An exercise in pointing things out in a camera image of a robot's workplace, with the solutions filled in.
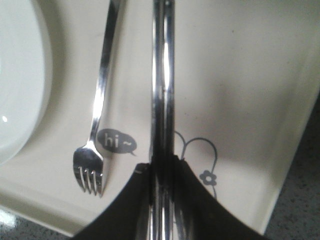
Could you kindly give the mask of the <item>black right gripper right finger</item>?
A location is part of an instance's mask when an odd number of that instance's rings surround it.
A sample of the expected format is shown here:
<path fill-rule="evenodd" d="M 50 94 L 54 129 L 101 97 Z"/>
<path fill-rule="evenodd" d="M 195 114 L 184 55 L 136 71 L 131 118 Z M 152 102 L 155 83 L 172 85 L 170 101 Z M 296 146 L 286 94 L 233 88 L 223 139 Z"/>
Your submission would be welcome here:
<path fill-rule="evenodd" d="M 174 157 L 174 210 L 180 240 L 266 240 L 226 210 Z"/>

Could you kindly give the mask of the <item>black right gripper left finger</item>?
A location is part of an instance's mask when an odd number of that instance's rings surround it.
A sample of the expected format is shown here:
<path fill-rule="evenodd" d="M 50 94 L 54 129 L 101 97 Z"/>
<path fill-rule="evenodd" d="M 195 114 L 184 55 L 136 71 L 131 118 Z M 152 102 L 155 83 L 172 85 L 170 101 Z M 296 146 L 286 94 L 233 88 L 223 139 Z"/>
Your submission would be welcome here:
<path fill-rule="evenodd" d="M 150 165 L 136 165 L 113 202 L 73 240 L 146 240 L 149 221 Z"/>

